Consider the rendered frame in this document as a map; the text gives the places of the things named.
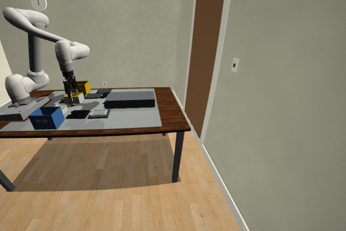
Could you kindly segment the yellow open-top bin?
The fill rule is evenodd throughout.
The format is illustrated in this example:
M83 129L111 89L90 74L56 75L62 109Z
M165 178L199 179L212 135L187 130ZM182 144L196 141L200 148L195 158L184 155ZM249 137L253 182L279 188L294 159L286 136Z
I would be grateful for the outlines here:
M83 92L83 94L88 94L91 91L89 81L76 81L76 83L78 86L77 88L78 93ZM74 93L72 85L71 85L71 92Z

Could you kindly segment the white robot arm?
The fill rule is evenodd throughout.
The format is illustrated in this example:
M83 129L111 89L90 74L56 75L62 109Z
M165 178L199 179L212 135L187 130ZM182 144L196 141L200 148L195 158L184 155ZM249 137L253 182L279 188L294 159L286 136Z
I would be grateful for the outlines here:
M28 33L29 47L30 69L26 77L13 74L5 79L6 91L12 101L8 108L28 105L36 99L29 93L44 88L49 83L49 77L41 66L41 38L56 43L56 57L63 72L72 71L72 61L85 58L90 53L89 47L84 44L71 42L44 31L49 25L49 19L38 11L6 7L3 9L3 15L10 24Z

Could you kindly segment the blue open-top bin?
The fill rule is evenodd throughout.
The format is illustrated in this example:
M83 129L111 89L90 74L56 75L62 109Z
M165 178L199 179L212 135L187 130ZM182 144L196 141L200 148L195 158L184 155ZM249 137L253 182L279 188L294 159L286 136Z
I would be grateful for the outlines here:
M61 106L39 107L28 117L35 130L57 129L65 120Z

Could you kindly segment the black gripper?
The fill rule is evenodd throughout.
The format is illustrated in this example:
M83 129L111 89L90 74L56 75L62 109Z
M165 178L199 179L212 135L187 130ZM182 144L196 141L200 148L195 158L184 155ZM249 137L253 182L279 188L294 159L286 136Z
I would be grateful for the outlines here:
M77 86L77 83L76 83L76 80L75 80L75 76L73 76L74 72L72 70L72 71L69 71L69 72L62 72L62 74L65 77L65 81L63 81L64 87L65 87L65 93L68 95L69 101L73 102L72 95L71 95L71 85L72 85L72 87L74 89L74 93L78 92L77 91L78 86Z

